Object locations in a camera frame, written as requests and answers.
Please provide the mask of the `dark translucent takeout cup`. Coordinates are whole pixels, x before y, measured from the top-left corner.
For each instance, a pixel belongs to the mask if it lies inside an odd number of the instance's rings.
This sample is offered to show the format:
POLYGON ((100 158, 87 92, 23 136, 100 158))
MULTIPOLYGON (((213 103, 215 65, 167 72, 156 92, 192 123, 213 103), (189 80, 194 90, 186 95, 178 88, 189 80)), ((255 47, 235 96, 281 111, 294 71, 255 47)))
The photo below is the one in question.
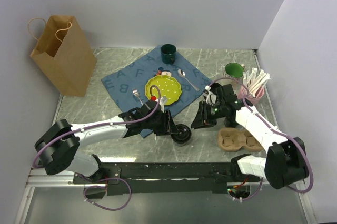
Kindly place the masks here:
POLYGON ((184 146, 188 146, 190 143, 189 142, 174 142, 174 144, 178 147, 184 147, 184 146))

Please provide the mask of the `brown paper bag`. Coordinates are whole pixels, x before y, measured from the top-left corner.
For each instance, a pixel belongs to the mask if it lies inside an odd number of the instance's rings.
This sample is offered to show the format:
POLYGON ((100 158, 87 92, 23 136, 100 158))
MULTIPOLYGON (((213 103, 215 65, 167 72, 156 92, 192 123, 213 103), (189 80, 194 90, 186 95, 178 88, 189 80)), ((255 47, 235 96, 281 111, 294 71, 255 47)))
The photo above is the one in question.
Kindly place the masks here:
POLYGON ((52 15, 31 52, 31 59, 63 96, 86 94, 97 59, 76 18, 52 15))

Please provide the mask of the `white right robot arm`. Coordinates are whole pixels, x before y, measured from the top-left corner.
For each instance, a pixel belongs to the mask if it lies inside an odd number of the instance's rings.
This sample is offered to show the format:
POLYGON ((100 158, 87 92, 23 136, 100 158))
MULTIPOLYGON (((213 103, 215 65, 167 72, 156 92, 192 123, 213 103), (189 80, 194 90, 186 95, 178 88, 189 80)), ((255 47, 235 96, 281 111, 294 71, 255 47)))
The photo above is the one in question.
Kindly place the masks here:
POLYGON ((215 89, 207 85, 204 95, 206 99, 199 103, 191 124, 193 129, 214 127, 218 119, 225 118, 227 125, 246 129, 267 154, 265 158, 249 154, 233 158, 230 174, 234 180, 242 181, 252 175, 280 189, 309 178, 308 188, 312 188, 313 172, 300 138, 279 131, 246 98, 239 99, 230 84, 215 89))

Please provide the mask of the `black cup lid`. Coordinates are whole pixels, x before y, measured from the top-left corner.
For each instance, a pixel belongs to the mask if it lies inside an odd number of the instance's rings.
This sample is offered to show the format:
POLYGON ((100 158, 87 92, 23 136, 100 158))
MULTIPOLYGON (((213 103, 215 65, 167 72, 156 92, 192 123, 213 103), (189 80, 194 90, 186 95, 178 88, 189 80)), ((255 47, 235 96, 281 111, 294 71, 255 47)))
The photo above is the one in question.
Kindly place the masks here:
POLYGON ((176 125, 178 133, 171 136, 174 142, 188 142, 191 139, 192 132, 187 125, 176 125))

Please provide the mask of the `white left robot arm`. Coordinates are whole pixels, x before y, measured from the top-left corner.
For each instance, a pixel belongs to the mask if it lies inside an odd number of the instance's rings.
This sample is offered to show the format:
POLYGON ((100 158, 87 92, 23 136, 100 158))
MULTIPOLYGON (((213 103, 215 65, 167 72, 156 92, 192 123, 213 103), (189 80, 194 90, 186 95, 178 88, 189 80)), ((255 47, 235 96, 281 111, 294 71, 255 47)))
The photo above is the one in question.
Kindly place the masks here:
POLYGON ((62 119, 56 122, 35 144, 35 160, 48 175, 67 170, 82 175, 93 183, 107 176, 97 155, 85 155, 80 148, 108 139, 138 135, 149 129, 159 136, 178 135, 169 110, 161 110, 156 102, 149 101, 142 107, 130 109, 119 115, 89 124, 69 124, 62 119))

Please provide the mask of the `brown pulp cup carrier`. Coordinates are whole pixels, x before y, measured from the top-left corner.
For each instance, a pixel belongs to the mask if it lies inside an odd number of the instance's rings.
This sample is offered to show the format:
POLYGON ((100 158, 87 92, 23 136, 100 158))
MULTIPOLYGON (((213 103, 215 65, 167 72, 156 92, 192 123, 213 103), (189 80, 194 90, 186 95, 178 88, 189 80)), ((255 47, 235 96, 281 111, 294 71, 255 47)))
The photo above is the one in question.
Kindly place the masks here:
POLYGON ((249 152, 263 150, 262 145, 248 130, 241 131, 236 128, 220 129, 217 135, 217 144, 227 152, 237 152, 240 149, 245 149, 249 152))

